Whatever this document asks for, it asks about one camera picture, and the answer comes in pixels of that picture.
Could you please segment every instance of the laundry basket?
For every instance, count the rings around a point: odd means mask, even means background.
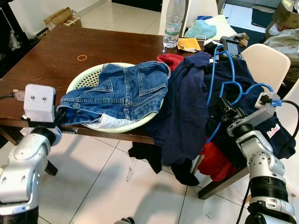
[[[128,63],[110,63],[110,64],[116,64],[116,65],[119,65],[124,68],[134,66],[134,64],[128,64]],[[104,66],[104,64],[96,65],[96,66],[89,68],[89,69],[83,71],[82,73],[80,73],[77,77],[75,77],[73,79],[73,81],[69,85],[66,93],[68,93],[69,91],[75,90],[75,89],[86,87],[86,86],[90,86],[90,87],[97,86],[99,84],[98,76],[101,73],[103,66]],[[83,124],[83,125],[90,129],[100,131],[100,132],[122,133],[122,132],[128,132],[128,131],[135,129],[141,125],[144,125],[145,123],[147,123],[151,119],[153,119],[153,117],[155,115],[156,115],[156,113],[150,113],[143,119],[141,119],[133,124],[116,127],[116,128],[93,128],[89,124]]]

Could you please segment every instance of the brown table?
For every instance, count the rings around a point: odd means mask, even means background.
[[[12,89],[24,90],[29,83],[48,85],[56,89],[58,105],[74,77],[95,65],[110,62],[138,64],[155,60],[163,53],[192,54],[177,49],[164,51],[162,39],[159,35],[57,26],[0,79],[0,95],[10,93]],[[79,55],[86,55],[87,59],[78,61]],[[0,101],[0,134],[14,145],[22,138],[20,127],[28,126],[20,119],[23,113],[23,102],[13,98]],[[126,133],[104,133],[76,125],[64,126],[63,132],[153,144],[153,139],[139,128]],[[55,174],[54,166],[51,163],[49,166],[47,171]],[[223,183],[210,183],[199,192],[204,193],[200,198],[210,197],[242,176],[235,175]]]

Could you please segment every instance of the plastic bottle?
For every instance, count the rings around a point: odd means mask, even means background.
[[[185,0],[169,0],[163,39],[163,45],[167,48],[174,48],[178,44],[178,35],[185,14],[185,5]]]

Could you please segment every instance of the floor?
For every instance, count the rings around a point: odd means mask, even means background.
[[[224,10],[231,25],[264,32],[249,23],[251,13],[251,9],[232,5]],[[105,3],[81,20],[85,28],[157,34],[160,13]],[[197,193],[211,179],[199,172],[199,186],[187,187],[169,167],[156,175],[147,161],[137,161],[131,181],[126,182],[131,146],[129,141],[63,134],[49,157],[58,173],[43,176],[38,223],[113,224],[129,216],[136,224],[236,222],[248,176],[207,200],[199,200]],[[0,150],[0,164],[6,164],[12,147],[7,143]],[[240,223],[248,214],[245,209]]]

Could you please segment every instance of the red cloth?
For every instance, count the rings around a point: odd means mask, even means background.
[[[172,72],[183,61],[184,57],[175,54],[163,54],[157,57],[158,62],[164,62]]]
[[[205,157],[197,169],[202,174],[210,175],[213,181],[221,181],[238,169],[213,142],[206,143],[200,154],[204,154]]]

